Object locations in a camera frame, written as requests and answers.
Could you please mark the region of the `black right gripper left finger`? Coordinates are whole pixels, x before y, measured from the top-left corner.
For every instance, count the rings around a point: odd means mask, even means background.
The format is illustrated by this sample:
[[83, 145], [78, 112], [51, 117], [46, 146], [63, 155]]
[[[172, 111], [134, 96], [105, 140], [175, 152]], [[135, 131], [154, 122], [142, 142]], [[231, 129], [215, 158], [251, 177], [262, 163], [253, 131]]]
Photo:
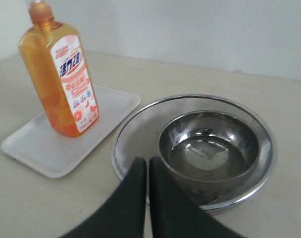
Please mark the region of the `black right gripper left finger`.
[[146, 213], [147, 166], [135, 158], [119, 187], [89, 218], [63, 238], [142, 238]]

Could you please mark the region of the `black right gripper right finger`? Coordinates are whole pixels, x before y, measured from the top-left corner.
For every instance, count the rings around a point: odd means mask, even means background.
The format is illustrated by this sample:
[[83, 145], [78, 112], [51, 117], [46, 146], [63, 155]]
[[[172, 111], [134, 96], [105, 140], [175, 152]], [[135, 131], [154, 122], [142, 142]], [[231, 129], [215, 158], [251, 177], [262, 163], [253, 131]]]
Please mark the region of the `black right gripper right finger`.
[[149, 161], [151, 229], [154, 238], [241, 238], [180, 188], [159, 157]]

